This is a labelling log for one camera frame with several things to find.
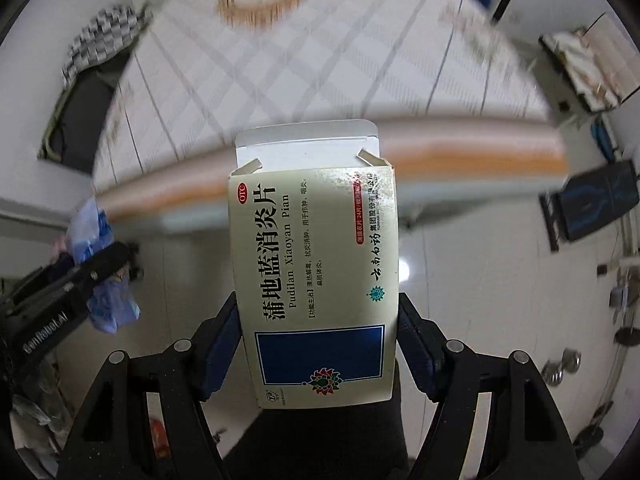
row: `open box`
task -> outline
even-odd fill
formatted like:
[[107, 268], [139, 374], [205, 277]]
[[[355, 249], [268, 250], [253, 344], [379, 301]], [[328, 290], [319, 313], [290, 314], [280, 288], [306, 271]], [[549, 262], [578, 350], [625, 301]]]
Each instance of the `open box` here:
[[262, 408], [391, 397], [398, 317], [394, 170], [369, 121], [257, 128], [228, 181], [242, 336]]

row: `metal screw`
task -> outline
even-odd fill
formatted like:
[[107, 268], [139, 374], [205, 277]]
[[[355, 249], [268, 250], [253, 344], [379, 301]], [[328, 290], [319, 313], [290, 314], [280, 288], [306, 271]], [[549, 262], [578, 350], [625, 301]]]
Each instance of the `metal screw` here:
[[547, 361], [540, 374], [546, 384], [558, 386], [562, 382], [562, 363], [560, 361]]
[[458, 341], [457, 339], [449, 339], [447, 341], [447, 349], [457, 354], [465, 349], [465, 345], [462, 341]]
[[191, 341], [188, 339], [178, 339], [174, 343], [174, 350], [176, 352], [186, 352], [189, 348], [191, 348]]
[[124, 352], [122, 350], [116, 350], [115, 352], [112, 352], [111, 355], [109, 356], [109, 362], [114, 365], [121, 363], [123, 359], [124, 359]]
[[582, 354], [572, 348], [565, 348], [562, 352], [562, 368], [570, 374], [575, 374], [580, 368]]
[[523, 352], [522, 350], [516, 350], [513, 353], [513, 358], [516, 359], [520, 364], [526, 364], [529, 362], [529, 354]]

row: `black pants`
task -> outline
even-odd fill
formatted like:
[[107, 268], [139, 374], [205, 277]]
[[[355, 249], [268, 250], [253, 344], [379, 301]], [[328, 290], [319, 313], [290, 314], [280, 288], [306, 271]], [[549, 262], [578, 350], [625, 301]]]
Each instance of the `black pants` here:
[[398, 363], [391, 400], [264, 410], [224, 462], [232, 480], [384, 480], [409, 471]]

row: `red oval otc logo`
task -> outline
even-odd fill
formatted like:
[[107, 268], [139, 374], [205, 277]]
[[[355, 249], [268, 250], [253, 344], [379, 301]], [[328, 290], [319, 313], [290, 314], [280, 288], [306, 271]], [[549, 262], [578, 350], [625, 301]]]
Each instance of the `red oval otc logo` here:
[[241, 204], [246, 202], [246, 184], [244, 182], [238, 185], [238, 202]]

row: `cardboard box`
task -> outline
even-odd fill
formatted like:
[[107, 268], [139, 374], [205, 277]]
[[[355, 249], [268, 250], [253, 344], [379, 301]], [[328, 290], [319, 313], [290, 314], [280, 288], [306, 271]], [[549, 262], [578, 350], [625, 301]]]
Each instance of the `cardboard box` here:
[[229, 178], [242, 336], [262, 408], [391, 397], [398, 316], [394, 171], [364, 150], [352, 157], [352, 168], [289, 171], [259, 171], [255, 159]]

